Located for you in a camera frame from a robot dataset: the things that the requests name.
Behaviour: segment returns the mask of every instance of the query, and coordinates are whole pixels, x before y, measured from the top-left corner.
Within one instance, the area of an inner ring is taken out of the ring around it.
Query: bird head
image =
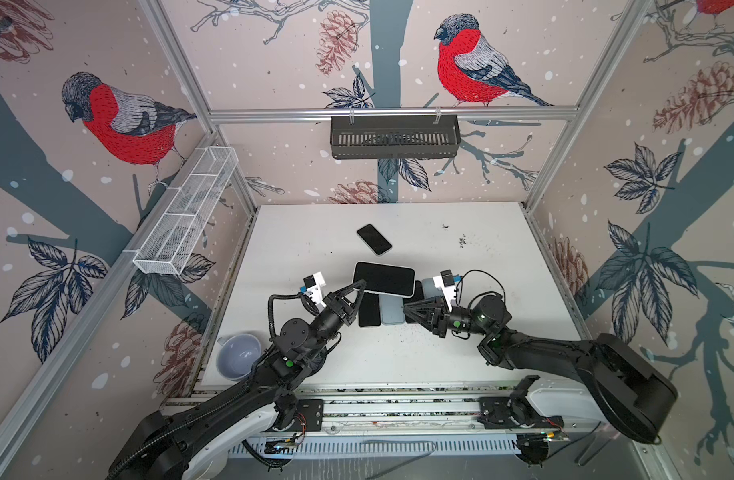
[[[450,15],[439,25],[434,39],[439,40],[444,45],[449,45],[458,33],[469,28],[479,28],[479,22],[477,22],[474,15],[468,13]]]
[[[71,121],[81,118],[84,121],[92,121],[92,107],[90,106],[90,94],[103,84],[98,77],[87,72],[75,73],[63,84],[63,103],[66,113]]]

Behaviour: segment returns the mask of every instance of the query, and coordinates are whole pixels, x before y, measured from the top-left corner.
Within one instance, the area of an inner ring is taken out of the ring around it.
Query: gray floor
[[[574,460],[589,439],[565,448],[546,461],[544,468],[529,468],[516,456],[430,456],[404,466],[381,480],[639,480],[646,478],[631,443],[626,438],[609,443],[586,466]],[[406,458],[362,458],[351,460],[295,460],[279,470],[252,458],[229,460],[216,480],[252,478],[259,480],[361,480],[391,468]]]

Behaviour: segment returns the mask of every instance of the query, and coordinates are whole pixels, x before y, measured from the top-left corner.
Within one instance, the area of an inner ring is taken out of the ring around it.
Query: smartphone
[[[415,271],[406,266],[358,262],[354,282],[367,280],[365,292],[410,297],[415,293]]]
[[[391,250],[391,243],[389,243],[389,241],[386,240],[372,224],[364,225],[356,231],[356,234],[362,237],[365,244],[367,244],[367,246],[369,246],[377,256],[381,256]]]
[[[425,299],[425,295],[423,293],[423,284],[421,281],[416,280],[415,281],[415,293],[412,295],[412,298],[405,298],[402,299],[402,302],[406,305],[408,303],[412,302],[420,302],[420,300]],[[415,323],[413,319],[405,315],[405,322],[407,323]]]
[[[359,305],[359,326],[380,326],[380,301],[375,293],[365,293]]]

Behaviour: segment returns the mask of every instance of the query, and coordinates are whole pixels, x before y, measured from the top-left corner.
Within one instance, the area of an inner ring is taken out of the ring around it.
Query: pine cone
[[[383,204],[387,197],[378,185],[367,180],[355,184],[338,185],[334,197],[327,197],[331,204]]]
[[[164,346],[164,368],[153,377],[159,384],[157,392],[166,398],[184,393],[201,345],[202,335],[188,323],[180,322],[172,329]]]
[[[41,48],[52,50],[52,32],[44,20],[55,20],[34,0],[0,0],[0,21],[8,17],[12,25],[0,33],[0,58],[28,63]]]
[[[716,62],[712,67],[699,70],[690,77],[686,87],[671,95],[663,110],[655,110],[653,130],[666,128],[667,134],[687,125],[706,124],[719,108],[730,101],[734,92],[734,67],[727,62]]]
[[[570,246],[570,239],[564,237],[559,240],[554,238],[554,244],[549,244],[548,249],[554,255],[559,270],[562,272],[564,281],[567,282],[570,291],[576,299],[583,300],[585,296],[585,285],[588,282],[588,268],[583,255]]]
[[[345,12],[327,12],[327,20],[319,29],[319,50],[316,68],[329,76],[333,69],[340,71],[351,53],[356,52],[356,24]]]

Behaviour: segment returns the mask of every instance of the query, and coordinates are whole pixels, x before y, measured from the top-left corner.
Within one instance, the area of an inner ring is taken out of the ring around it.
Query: black metal basket
[[[450,158],[458,154],[457,115],[333,117],[333,158]]]

